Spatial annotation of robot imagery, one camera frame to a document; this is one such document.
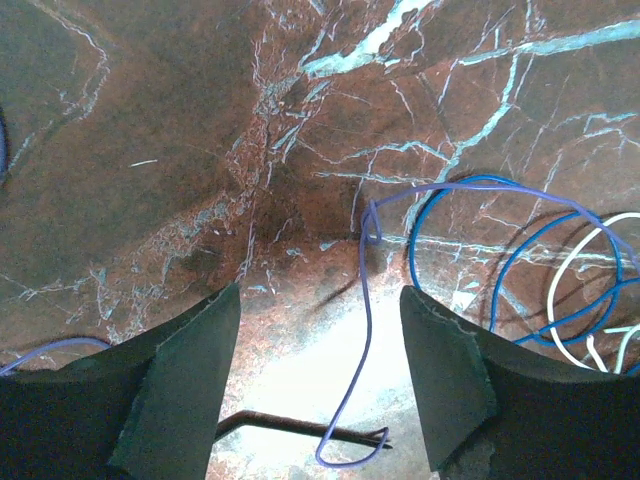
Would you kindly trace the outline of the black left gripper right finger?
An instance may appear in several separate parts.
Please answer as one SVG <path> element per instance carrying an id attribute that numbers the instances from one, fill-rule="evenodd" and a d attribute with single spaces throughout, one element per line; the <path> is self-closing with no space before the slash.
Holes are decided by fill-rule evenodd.
<path id="1" fill-rule="evenodd" d="M 639 381 L 518 346 L 407 286 L 400 315 L 429 466 L 444 479 L 635 479 Z"/>

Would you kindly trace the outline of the black zip tie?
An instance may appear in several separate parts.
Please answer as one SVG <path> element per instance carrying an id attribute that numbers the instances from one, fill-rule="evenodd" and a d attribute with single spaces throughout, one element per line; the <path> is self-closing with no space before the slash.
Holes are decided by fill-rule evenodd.
<path id="1" fill-rule="evenodd" d="M 328 425 L 314 423 L 311 421 L 283 417 L 253 410 L 241 410 L 218 423 L 214 442 L 224 439 L 237 429 L 244 426 L 317 438 L 322 438 L 329 429 Z M 362 432 L 339 427 L 336 427 L 329 436 L 331 440 L 367 447 L 374 447 L 379 443 L 382 437 L 382 431 Z"/>

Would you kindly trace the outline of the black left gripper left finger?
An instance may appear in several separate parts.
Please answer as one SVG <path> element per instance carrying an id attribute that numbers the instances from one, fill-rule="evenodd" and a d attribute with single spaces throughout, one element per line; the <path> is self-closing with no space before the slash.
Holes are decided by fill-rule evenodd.
<path id="1" fill-rule="evenodd" d="M 241 317 L 229 285 L 58 370 L 1 380 L 5 479 L 201 479 Z"/>

